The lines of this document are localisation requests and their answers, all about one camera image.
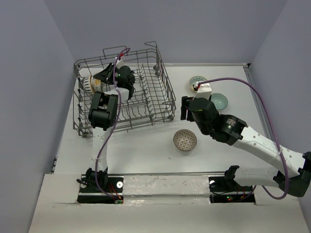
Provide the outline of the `orange flower bowl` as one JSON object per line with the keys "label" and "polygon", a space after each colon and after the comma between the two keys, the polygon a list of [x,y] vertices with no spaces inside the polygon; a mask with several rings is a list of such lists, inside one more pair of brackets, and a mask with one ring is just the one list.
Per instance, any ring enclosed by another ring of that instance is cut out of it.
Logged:
{"label": "orange flower bowl", "polygon": [[106,83],[94,78],[94,76],[90,76],[90,86],[92,93],[106,91]]}

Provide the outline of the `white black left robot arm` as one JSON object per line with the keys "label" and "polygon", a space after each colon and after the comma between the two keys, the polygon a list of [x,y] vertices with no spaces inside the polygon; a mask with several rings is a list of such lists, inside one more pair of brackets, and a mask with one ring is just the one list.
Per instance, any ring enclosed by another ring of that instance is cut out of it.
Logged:
{"label": "white black left robot arm", "polygon": [[134,93],[134,71],[123,61],[110,63],[101,72],[84,78],[84,91],[92,95],[88,120],[92,127],[92,157],[84,183],[102,192],[107,188],[107,144],[121,109]]}

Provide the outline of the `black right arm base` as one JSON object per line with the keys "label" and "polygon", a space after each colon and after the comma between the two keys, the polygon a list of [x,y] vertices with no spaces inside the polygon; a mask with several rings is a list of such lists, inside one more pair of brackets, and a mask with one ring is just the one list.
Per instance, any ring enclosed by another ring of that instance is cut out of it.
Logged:
{"label": "black right arm base", "polygon": [[208,182],[211,203],[256,203],[252,186],[227,183],[224,176],[211,176]]}

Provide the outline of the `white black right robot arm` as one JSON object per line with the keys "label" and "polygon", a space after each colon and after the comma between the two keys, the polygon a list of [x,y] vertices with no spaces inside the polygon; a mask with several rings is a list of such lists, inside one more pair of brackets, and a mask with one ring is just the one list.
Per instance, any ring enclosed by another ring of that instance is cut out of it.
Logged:
{"label": "white black right robot arm", "polygon": [[246,186],[270,186],[294,197],[303,197],[311,182],[311,153],[299,153],[255,131],[233,115],[219,114],[214,103],[205,98],[184,96],[181,120],[195,122],[203,135],[246,151],[264,162],[268,168],[243,168],[232,165],[211,186],[215,191],[235,191]]}

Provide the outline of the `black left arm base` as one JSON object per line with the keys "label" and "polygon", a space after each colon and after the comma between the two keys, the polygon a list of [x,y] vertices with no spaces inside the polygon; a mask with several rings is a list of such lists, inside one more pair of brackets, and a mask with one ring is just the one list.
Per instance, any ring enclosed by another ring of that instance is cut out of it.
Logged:
{"label": "black left arm base", "polygon": [[83,175],[76,180],[80,185],[77,201],[81,204],[122,204],[123,177],[108,176],[97,173],[90,176]]}

